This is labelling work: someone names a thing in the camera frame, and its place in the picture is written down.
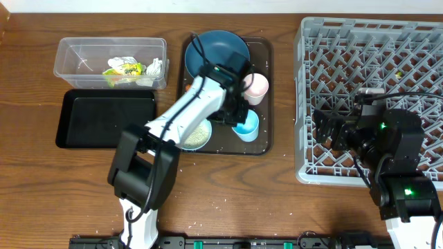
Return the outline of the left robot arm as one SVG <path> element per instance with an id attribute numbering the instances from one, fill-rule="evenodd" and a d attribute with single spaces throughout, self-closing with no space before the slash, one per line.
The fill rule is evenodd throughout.
<path id="1" fill-rule="evenodd" d="M 245 123 L 244 78 L 252 70 L 239 53 L 225 64 L 204 59 L 190 89 L 165 113 L 142 127 L 131 124 L 123 130 L 107 177 L 125 215 L 119 248 L 155 244 L 157 211 L 174 186 L 184 142 L 207 119 L 231 127 Z"/>

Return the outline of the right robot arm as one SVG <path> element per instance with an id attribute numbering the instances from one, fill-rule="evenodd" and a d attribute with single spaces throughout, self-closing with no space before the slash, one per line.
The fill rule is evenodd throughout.
<path id="1" fill-rule="evenodd" d="M 418 170 L 425 138 L 420 117 L 404 109 L 340 116 L 314 112 L 315 139 L 353 151 L 370 169 L 363 180 L 394 248 L 441 248 L 442 208 L 433 182 Z"/>

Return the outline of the light blue rice bowl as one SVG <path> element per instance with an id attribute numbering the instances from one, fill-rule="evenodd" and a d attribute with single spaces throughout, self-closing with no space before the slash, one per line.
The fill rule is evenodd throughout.
<path id="1" fill-rule="evenodd" d="M 205 146 L 212 136 L 212 125 L 209 120 L 203 120 L 199 126 L 188 136 L 182 149 L 198 150 Z"/>

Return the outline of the yellow green snack wrapper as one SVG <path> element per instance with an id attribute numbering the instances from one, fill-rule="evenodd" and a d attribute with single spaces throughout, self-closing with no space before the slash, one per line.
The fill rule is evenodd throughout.
<path id="1" fill-rule="evenodd" d="M 111 88 L 139 80 L 145 74 L 146 66 L 141 63 L 122 64 L 102 73 Z"/>

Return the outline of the light blue plastic cup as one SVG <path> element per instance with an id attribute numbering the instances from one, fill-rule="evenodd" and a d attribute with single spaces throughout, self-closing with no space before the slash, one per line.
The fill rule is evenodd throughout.
<path id="1" fill-rule="evenodd" d="M 259 134 L 260 121 L 256 112 L 249 109 L 244 124 L 239 123 L 232 130 L 244 142 L 253 142 Z"/>

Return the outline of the pink plastic cup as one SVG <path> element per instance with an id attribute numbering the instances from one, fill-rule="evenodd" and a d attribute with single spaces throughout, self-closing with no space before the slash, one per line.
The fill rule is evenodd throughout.
<path id="1" fill-rule="evenodd" d="M 248 74 L 244 81 L 247 90 L 244 92 L 244 98 L 252 106 L 258 105 L 263 100 L 269 90 L 268 79 L 259 73 Z"/>

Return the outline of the white tissue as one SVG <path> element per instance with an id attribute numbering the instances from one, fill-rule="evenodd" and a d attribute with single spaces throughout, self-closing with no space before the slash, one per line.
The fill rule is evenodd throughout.
<path id="1" fill-rule="evenodd" d="M 120 66 L 122 64 L 135 63 L 140 62 L 138 62 L 134 57 L 114 57 L 108 60 L 108 65 L 110 66 L 109 69 Z M 130 83 L 135 83 L 138 86 L 152 86 L 154 80 L 161 75 L 162 65 L 163 61 L 159 58 L 155 58 L 149 66 L 146 66 L 145 74 L 139 80 Z"/>

